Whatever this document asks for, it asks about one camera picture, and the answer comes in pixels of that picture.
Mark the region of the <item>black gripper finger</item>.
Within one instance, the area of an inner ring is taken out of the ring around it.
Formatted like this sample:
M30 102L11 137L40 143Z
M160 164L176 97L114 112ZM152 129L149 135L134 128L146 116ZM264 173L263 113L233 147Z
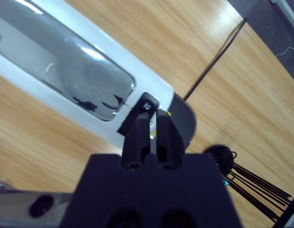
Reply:
M150 116L142 113L136 117L124 138L121 164L127 170L138 169L150 152Z
M156 111L156 155L164 169L175 170L182 165L185 154L183 139L168 113Z

